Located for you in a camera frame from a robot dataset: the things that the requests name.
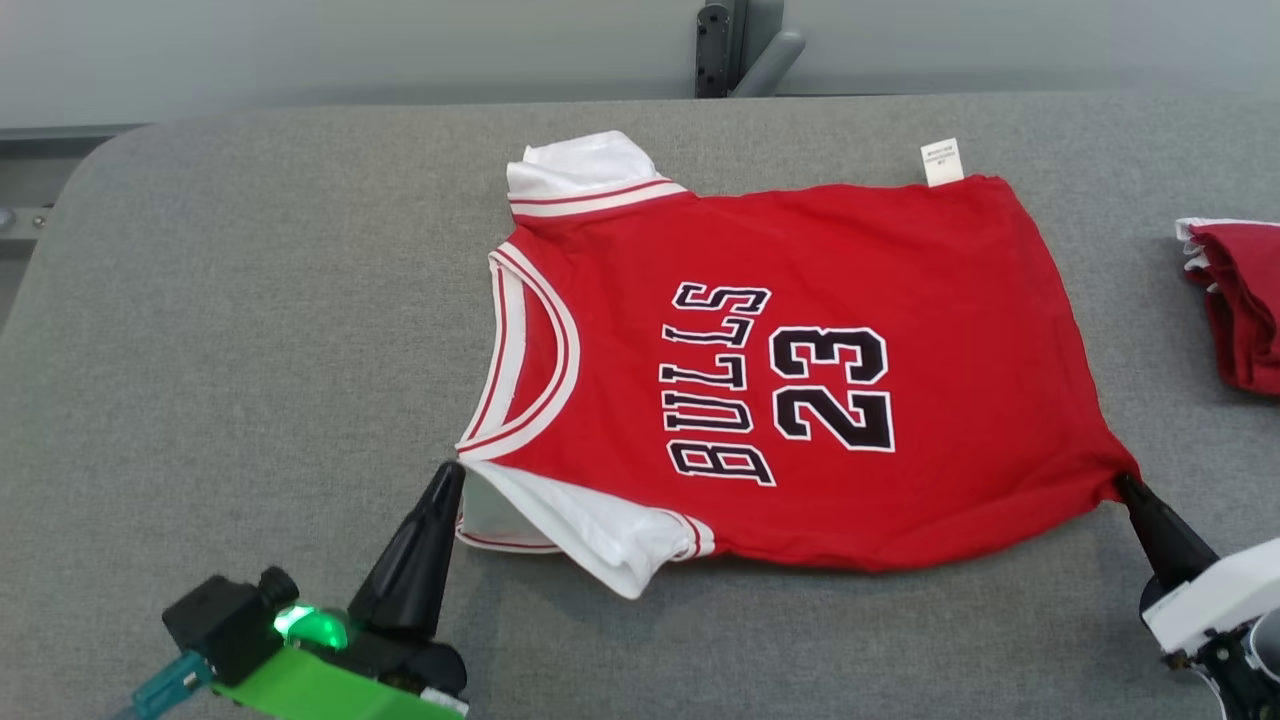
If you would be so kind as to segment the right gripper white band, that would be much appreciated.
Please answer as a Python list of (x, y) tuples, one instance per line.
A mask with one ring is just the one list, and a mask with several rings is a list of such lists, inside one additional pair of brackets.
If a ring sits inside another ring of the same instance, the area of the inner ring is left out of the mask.
[(1172, 670), (1196, 673), (1224, 719), (1279, 716), (1279, 541), (1220, 556), (1144, 482), (1115, 479), (1155, 583), (1142, 621)]

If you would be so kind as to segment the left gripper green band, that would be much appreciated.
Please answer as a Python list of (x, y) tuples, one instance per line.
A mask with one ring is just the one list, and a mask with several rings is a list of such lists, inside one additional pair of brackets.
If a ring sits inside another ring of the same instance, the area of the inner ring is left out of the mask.
[(282, 650), (212, 692), (274, 719), (466, 719), (461, 655), (434, 642), (466, 470), (443, 462), (344, 612), (294, 605)]

